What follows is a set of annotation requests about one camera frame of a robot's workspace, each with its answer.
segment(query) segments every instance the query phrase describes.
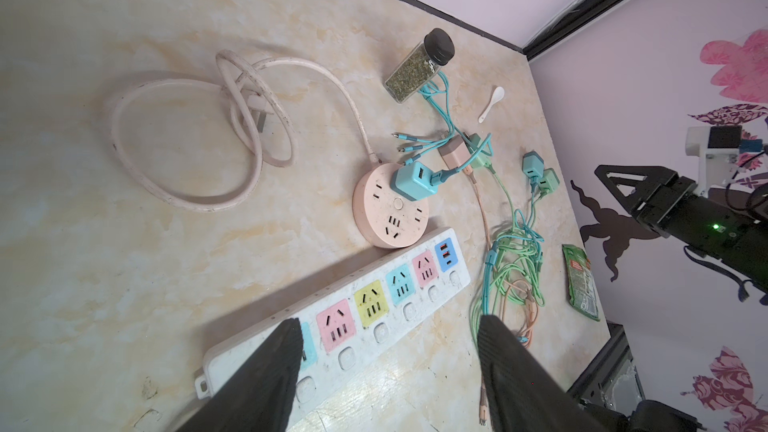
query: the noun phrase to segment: white spoon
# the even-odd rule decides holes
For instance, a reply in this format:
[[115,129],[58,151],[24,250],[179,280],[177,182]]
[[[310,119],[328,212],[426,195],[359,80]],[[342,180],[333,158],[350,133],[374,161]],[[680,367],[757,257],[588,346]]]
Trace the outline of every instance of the white spoon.
[[485,110],[478,118],[479,123],[482,123],[482,121],[485,120],[485,116],[488,114],[488,112],[491,111],[491,107],[493,107],[493,104],[495,104],[501,99],[504,99],[504,87],[496,87],[493,90],[493,95],[491,96],[491,102],[488,104],[487,107],[485,107]]

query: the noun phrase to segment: table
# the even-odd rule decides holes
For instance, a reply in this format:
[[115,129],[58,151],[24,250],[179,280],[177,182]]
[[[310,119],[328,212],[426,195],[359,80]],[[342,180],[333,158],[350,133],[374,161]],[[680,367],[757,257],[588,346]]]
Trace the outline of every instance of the table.
[[[522,206],[522,154],[559,172],[525,57],[398,0],[7,0],[2,56],[3,430],[172,430],[194,412],[193,379],[212,345],[386,253],[352,220],[366,156],[344,99],[320,75],[270,69],[293,117],[300,156],[264,166],[255,193],[216,214],[172,208],[134,182],[112,155],[104,111],[130,84],[167,76],[219,80],[223,48],[249,59],[299,56],[327,66],[357,101],[374,149],[400,158],[392,132],[437,134],[419,97],[397,105],[382,78],[433,27],[456,58],[456,123],[493,132],[494,165]],[[478,126],[494,86],[506,98]],[[232,133],[224,99],[183,88],[127,112],[124,141],[160,183],[224,194],[250,156]],[[286,144],[270,119],[265,142]],[[442,167],[437,154],[425,157]],[[489,174],[479,186],[493,225],[508,206]],[[468,181],[429,199],[430,228],[454,227],[470,271],[484,253]],[[546,238],[542,310],[533,355],[566,388],[608,339],[566,301],[560,245],[580,243],[565,187],[542,200]],[[361,372],[294,430],[484,430],[478,360],[468,327],[475,285]],[[508,308],[519,326],[522,312]]]

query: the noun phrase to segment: white power cord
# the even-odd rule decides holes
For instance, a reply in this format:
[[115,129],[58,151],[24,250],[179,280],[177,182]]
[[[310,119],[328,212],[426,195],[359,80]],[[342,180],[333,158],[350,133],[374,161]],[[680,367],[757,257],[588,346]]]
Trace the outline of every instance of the white power cord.
[[[232,78],[232,75],[230,74],[230,71],[227,68],[227,65],[226,65],[227,63],[231,63],[235,65],[235,67],[240,69],[240,72],[242,72],[240,76],[237,78],[237,80],[234,80]],[[379,158],[373,152],[373,149],[371,148],[371,145],[368,142],[368,136],[366,135],[366,130],[362,126],[362,120],[360,119],[360,112],[358,112],[357,106],[355,105],[355,102],[352,100],[349,91],[347,91],[347,89],[344,87],[344,84],[342,84],[342,82],[336,76],[334,76],[328,69],[326,69],[322,65],[318,63],[314,63],[309,60],[297,59],[294,57],[278,57],[273,59],[264,59],[252,65],[252,64],[249,64],[243,57],[238,56],[235,52],[231,50],[222,50],[219,53],[217,53],[216,65],[219,68],[219,72],[221,73],[222,78],[224,78],[224,87],[229,91],[230,120],[232,122],[232,127],[235,130],[235,133],[237,134],[237,136],[243,142],[243,144],[245,144],[246,147],[248,147],[248,149],[250,149],[256,156],[256,158],[254,159],[254,168],[251,170],[250,176],[247,179],[247,184],[245,185],[245,188],[243,189],[243,191],[237,194],[237,196],[230,198],[229,200],[226,200],[224,202],[219,202],[219,203],[192,202],[184,198],[181,198],[179,196],[175,196],[174,194],[160,187],[158,184],[152,182],[145,174],[142,173],[141,170],[139,170],[139,168],[136,167],[135,164],[133,164],[133,162],[130,160],[130,157],[128,156],[125,149],[123,148],[122,142],[120,141],[120,117],[122,116],[126,107],[128,107],[128,104],[130,104],[132,101],[139,98],[139,96],[141,96],[145,92],[148,92],[150,90],[154,90],[160,87],[164,87],[164,86],[192,86],[192,87],[196,87],[197,89],[208,90],[211,92],[219,92],[223,89],[221,86],[215,83],[206,82],[204,80],[191,80],[191,79],[154,80],[152,82],[146,82],[140,85],[139,87],[136,87],[135,89],[130,91],[128,94],[121,97],[117,105],[115,106],[114,110],[112,111],[111,118],[110,118],[110,139],[112,141],[112,147],[117,153],[118,158],[120,159],[120,162],[123,163],[123,166],[125,166],[125,168],[128,170],[128,173],[130,174],[130,176],[135,178],[136,181],[139,182],[142,185],[142,187],[146,188],[153,196],[159,198],[163,202],[167,202],[168,204],[171,204],[174,207],[185,208],[187,210],[191,210],[195,212],[218,212],[219,210],[227,210],[228,208],[235,207],[236,205],[244,201],[252,193],[252,191],[256,187],[256,184],[259,182],[259,177],[261,175],[262,162],[266,162],[274,167],[288,167],[293,165],[293,163],[296,161],[296,156],[298,153],[298,150],[296,147],[296,132],[293,130],[293,124],[291,123],[291,120],[288,117],[288,115],[283,110],[283,106],[280,104],[280,101],[277,99],[277,96],[275,95],[274,91],[272,91],[272,89],[266,84],[266,82],[264,82],[264,80],[261,78],[261,76],[258,73],[259,70],[265,69],[267,67],[272,67],[272,66],[281,66],[281,65],[302,66],[308,69],[316,70],[317,72],[320,72],[324,76],[328,77],[339,88],[341,93],[344,95],[344,98],[350,104],[352,113],[355,115],[355,120],[357,121],[357,126],[358,128],[360,128],[360,135],[362,136],[362,141],[365,145],[366,152],[368,153],[368,157],[371,162],[371,165],[374,167],[379,165],[380,163]],[[243,94],[243,90],[258,92],[259,94],[264,96],[264,98],[268,101],[269,104],[272,105],[272,108],[274,109],[275,114],[280,119],[280,122],[283,124],[283,127],[286,130],[286,134],[288,135],[288,142],[290,143],[290,150],[291,150],[291,154],[289,158],[287,159],[274,158],[267,151],[263,150],[261,145],[261,139],[259,138],[259,132],[256,128],[256,123],[247,105],[246,97]],[[240,125],[240,117],[242,117],[243,121],[245,122],[247,132]]]

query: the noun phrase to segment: spice jar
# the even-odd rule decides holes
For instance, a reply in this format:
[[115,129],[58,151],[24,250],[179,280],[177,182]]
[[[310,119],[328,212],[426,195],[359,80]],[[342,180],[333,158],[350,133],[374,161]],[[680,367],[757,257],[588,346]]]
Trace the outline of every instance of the spice jar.
[[408,57],[384,81],[384,87],[394,100],[403,103],[415,91],[430,81],[453,58],[456,49],[443,29],[433,29]]

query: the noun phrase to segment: green packet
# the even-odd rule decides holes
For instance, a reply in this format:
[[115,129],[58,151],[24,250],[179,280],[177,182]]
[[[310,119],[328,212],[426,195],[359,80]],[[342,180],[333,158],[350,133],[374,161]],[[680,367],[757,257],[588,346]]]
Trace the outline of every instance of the green packet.
[[598,294],[594,290],[594,278],[587,253],[580,247],[563,244],[565,268],[568,270],[568,290],[571,305],[592,320],[600,322]]

